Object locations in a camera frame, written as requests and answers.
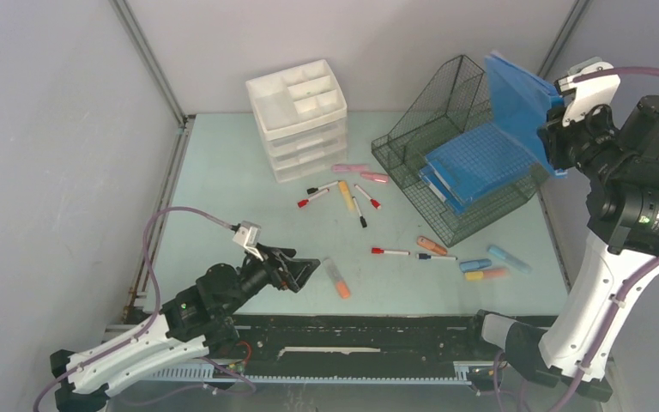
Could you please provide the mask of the white plastic drawer organizer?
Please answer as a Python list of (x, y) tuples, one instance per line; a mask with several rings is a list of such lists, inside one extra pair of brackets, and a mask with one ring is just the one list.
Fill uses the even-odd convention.
[(277, 182), (348, 159), (348, 105), (327, 60), (253, 78), (245, 86)]

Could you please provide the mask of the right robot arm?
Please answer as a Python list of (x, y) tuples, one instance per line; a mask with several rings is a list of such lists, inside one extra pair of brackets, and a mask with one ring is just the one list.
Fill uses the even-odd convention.
[(612, 345), (633, 305), (659, 275), (659, 95), (644, 96), (621, 129), (599, 104), (565, 124), (549, 110), (537, 131), (548, 161), (589, 181), (589, 235), (579, 274), (548, 329), (478, 312), (464, 345), (486, 359), (498, 348), (529, 382), (605, 403)]

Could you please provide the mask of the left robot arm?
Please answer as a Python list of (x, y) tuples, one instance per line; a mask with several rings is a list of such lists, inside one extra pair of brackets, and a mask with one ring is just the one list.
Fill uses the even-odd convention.
[(158, 315), (83, 352), (58, 350), (50, 357), (60, 380), (60, 411), (98, 411), (147, 376), (211, 352), (227, 357), (239, 333), (233, 314), (267, 286), (298, 293), (321, 262), (298, 258), (294, 249), (260, 245), (239, 267), (215, 264), (193, 286), (167, 301)]

